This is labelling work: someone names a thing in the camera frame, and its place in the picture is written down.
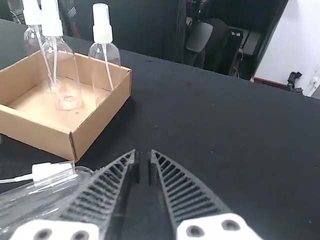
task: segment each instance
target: black fabric surface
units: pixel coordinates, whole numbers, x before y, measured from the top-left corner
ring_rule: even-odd
[[[1,68],[24,56],[23,31],[0,21]],[[83,54],[91,44],[66,40]],[[132,68],[132,96],[77,165],[97,169],[139,150],[141,183],[122,239],[168,239],[165,207],[147,183],[151,149],[196,175],[264,240],[320,239],[318,100],[128,51],[121,59]],[[0,178],[61,160],[4,137]]]

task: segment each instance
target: plastic bottle lying down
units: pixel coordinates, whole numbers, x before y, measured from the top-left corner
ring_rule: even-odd
[[[93,174],[78,166],[0,194],[0,239],[10,239],[16,228],[28,221],[49,218]]]

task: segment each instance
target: white wall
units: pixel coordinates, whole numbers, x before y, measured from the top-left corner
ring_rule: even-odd
[[[289,0],[255,77],[286,85],[291,72],[301,72],[296,86],[308,92],[318,64],[320,0]]]

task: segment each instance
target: electrical outlet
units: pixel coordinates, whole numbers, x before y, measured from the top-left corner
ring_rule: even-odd
[[[303,95],[311,97],[320,85],[320,64],[317,64],[312,71],[308,85],[303,90]]]

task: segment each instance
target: cardboard box flap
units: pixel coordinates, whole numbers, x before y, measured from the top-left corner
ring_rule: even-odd
[[[37,122],[25,113],[3,105],[0,105],[0,132],[62,158],[75,159],[70,129],[52,123]]]
[[[131,94],[131,70],[96,110],[71,133],[76,158],[80,159]]]
[[[40,77],[35,71],[38,57],[38,53],[34,53],[0,70],[0,104],[8,105],[37,84]]]

